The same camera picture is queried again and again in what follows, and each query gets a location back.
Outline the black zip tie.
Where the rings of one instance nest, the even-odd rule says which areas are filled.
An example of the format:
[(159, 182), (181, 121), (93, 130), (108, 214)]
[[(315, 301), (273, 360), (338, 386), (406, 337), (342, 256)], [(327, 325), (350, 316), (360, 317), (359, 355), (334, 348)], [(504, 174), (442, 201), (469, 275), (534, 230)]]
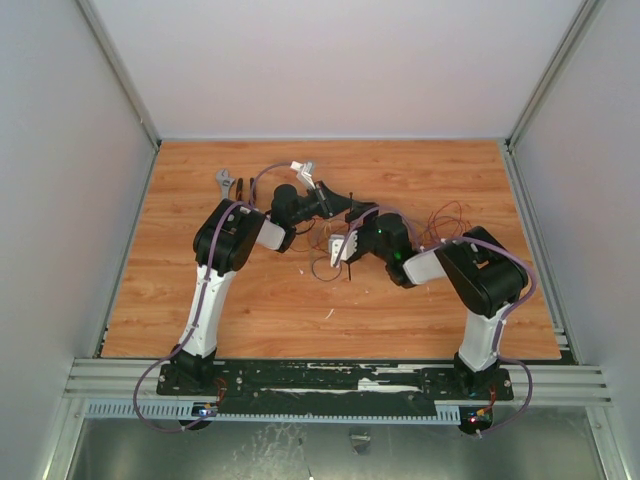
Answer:
[[(354, 203), (354, 193), (352, 191), (349, 192), (349, 198), (350, 198), (350, 207), (349, 207), (349, 211), (348, 211), (347, 216), (351, 217), (351, 215), (353, 214), (354, 205), (355, 205), (355, 203)], [(349, 259), (351, 258), (351, 255), (353, 254), (353, 251), (354, 251), (354, 243), (353, 243), (353, 240), (352, 240), (354, 229), (355, 229), (355, 223), (353, 221), (349, 221), (349, 230), (348, 230), (346, 238), (345, 238), (345, 243), (346, 243), (346, 247), (345, 247), (345, 251), (346, 251), (345, 264), (347, 266), (347, 277), (348, 277), (348, 281), (349, 282), (352, 281), (351, 264), (349, 263)]]

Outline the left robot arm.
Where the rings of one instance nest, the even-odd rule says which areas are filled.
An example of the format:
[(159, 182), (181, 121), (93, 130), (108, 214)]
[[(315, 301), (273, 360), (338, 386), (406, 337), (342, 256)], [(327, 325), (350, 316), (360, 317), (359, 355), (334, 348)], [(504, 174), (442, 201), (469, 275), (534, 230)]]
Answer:
[(353, 205), (352, 198), (331, 191), (321, 181), (304, 195), (290, 184), (278, 186), (266, 213), (240, 201), (220, 202), (194, 237), (196, 287), (187, 325), (171, 352), (171, 365), (184, 387), (200, 395), (214, 385), (213, 360), (224, 303), (254, 246), (283, 253), (293, 243), (299, 224), (316, 217), (331, 219)]

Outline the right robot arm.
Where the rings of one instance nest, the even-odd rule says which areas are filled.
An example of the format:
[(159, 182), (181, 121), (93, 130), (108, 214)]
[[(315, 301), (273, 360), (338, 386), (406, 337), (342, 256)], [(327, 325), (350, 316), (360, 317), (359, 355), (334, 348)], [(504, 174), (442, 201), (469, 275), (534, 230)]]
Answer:
[(378, 210), (375, 204), (363, 204), (348, 211), (349, 230), (332, 261), (351, 264), (371, 254), (402, 288), (448, 279), (467, 310), (453, 383), (460, 395), (478, 397), (497, 382), (504, 321), (529, 285), (528, 271), (482, 226), (420, 249), (399, 214), (380, 215)]

